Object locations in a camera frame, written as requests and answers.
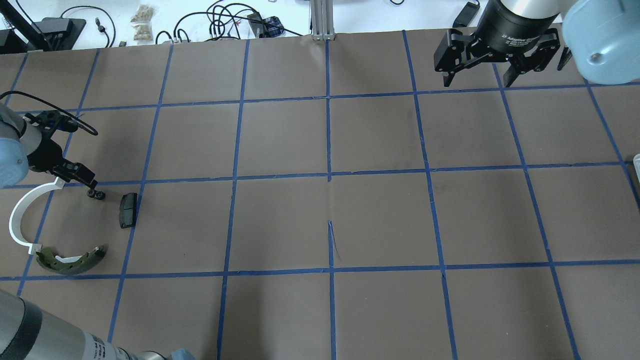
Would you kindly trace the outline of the black brake pad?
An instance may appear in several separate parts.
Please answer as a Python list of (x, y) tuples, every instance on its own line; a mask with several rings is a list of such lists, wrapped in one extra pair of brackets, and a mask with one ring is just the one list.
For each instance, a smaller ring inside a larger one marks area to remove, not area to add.
[(118, 222), (121, 229), (132, 228), (137, 225), (138, 194), (124, 194), (119, 203)]

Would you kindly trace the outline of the olive brake shoe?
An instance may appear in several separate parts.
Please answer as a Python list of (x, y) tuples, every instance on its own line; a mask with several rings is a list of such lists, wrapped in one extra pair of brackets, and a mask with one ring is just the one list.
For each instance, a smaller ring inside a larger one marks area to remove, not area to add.
[(82, 255), (71, 257), (57, 255), (50, 247), (42, 248), (35, 253), (36, 261), (42, 269), (62, 276), (75, 276), (90, 271), (105, 256), (106, 248), (103, 245), (96, 246)]

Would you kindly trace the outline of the aluminium frame post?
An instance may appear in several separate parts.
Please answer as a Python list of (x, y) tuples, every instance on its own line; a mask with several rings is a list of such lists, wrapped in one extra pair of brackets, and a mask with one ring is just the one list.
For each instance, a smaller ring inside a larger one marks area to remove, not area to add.
[(310, 30), (314, 41), (333, 41), (336, 37), (334, 27), (334, 1), (309, 0)]

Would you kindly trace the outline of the bag of small parts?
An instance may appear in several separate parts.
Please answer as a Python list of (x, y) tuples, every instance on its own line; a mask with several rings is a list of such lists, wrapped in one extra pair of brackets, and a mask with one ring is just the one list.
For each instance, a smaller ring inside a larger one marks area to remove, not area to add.
[(153, 19), (155, 9), (149, 4), (140, 4), (135, 13), (130, 18), (130, 24), (133, 29), (133, 40), (149, 42), (153, 39), (153, 30), (151, 20)]

